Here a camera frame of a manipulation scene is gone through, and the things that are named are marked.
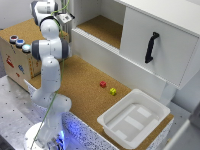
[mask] brown box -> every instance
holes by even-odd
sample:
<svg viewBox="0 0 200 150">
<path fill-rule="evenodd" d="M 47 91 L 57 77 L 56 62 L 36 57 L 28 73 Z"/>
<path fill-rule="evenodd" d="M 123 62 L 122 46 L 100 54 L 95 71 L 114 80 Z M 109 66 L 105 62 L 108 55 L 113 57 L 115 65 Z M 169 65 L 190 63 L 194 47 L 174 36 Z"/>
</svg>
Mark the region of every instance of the brown box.
<svg viewBox="0 0 200 150">
<path fill-rule="evenodd" d="M 28 90 L 24 79 L 28 81 L 40 74 L 41 61 L 37 61 L 30 53 L 23 53 L 21 49 L 16 48 L 16 45 L 10 44 L 9 38 L 12 35 L 24 39 L 29 45 L 35 40 L 44 38 L 33 19 L 0 31 L 0 51 L 6 74 L 25 90 Z M 66 32 L 63 32 L 63 36 L 66 41 L 69 41 Z"/>
</svg>

